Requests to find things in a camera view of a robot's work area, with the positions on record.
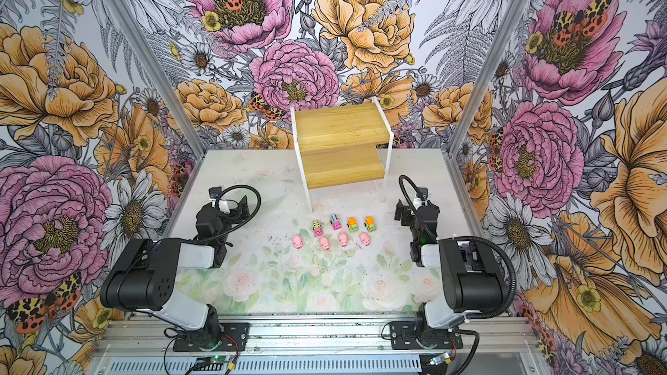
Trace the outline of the pink pig toy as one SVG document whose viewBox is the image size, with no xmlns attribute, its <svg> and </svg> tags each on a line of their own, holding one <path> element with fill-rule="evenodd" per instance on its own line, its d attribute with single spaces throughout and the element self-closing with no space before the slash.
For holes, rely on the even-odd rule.
<svg viewBox="0 0 667 375">
<path fill-rule="evenodd" d="M 366 233 L 360 233 L 359 235 L 360 241 L 364 246 L 369 246 L 371 244 L 371 239 L 370 236 Z"/>
<path fill-rule="evenodd" d="M 348 246 L 348 243 L 349 243 L 349 237 L 347 236 L 346 233 L 341 232 L 341 233 L 339 234 L 339 243 L 340 243 L 340 246 L 341 246 L 342 248 L 345 248 L 345 247 Z"/>
<path fill-rule="evenodd" d="M 299 235 L 295 235 L 292 241 L 296 249 L 301 250 L 303 248 L 303 239 Z"/>
<path fill-rule="evenodd" d="M 331 243 L 330 243 L 329 239 L 325 236 L 321 236 L 320 245 L 326 251 L 330 250 L 330 248 L 331 248 Z"/>
</svg>

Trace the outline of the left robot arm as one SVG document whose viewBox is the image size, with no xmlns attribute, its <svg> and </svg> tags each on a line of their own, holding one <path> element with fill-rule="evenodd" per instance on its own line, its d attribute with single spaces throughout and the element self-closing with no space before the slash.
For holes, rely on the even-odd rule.
<svg viewBox="0 0 667 375">
<path fill-rule="evenodd" d="M 262 197 L 254 187 L 237 184 L 227 189 L 212 187 L 209 198 L 196 215 L 192 239 L 128 242 L 102 284 L 99 298 L 107 308 L 146 314 L 170 324 L 177 347 L 241 351 L 245 333 L 225 328 L 214 306 L 192 299 L 175 286 L 175 280 L 181 270 L 219 269 L 232 247 L 228 237 L 255 218 Z"/>
</svg>

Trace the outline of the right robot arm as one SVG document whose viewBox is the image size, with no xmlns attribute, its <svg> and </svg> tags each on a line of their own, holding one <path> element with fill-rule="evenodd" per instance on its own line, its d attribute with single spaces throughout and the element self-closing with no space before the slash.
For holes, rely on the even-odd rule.
<svg viewBox="0 0 667 375">
<path fill-rule="evenodd" d="M 439 272 L 441 292 L 418 302 L 411 326 L 391 326 L 394 349 L 459 348 L 461 325 L 503 314 L 517 292 L 515 267 L 500 246 L 477 236 L 438 239 L 439 213 L 425 187 L 396 205 L 394 219 L 412 234 L 412 262 Z"/>
</svg>

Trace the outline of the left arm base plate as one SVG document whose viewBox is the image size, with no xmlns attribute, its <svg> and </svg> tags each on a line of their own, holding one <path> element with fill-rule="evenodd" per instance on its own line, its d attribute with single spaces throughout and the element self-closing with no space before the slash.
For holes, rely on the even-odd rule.
<svg viewBox="0 0 667 375">
<path fill-rule="evenodd" d="M 204 328 L 177 335 L 175 352 L 244 352 L 249 339 L 250 324 L 221 323 L 207 332 Z"/>
</svg>

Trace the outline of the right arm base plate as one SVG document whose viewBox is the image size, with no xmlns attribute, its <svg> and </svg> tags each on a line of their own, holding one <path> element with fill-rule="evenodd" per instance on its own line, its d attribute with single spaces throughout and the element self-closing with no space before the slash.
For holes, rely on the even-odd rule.
<svg viewBox="0 0 667 375">
<path fill-rule="evenodd" d="M 382 329 L 383 338 L 390 341 L 393 350 L 450 350 L 462 349 L 458 333 L 444 329 L 418 326 L 414 321 L 391 321 Z"/>
</svg>

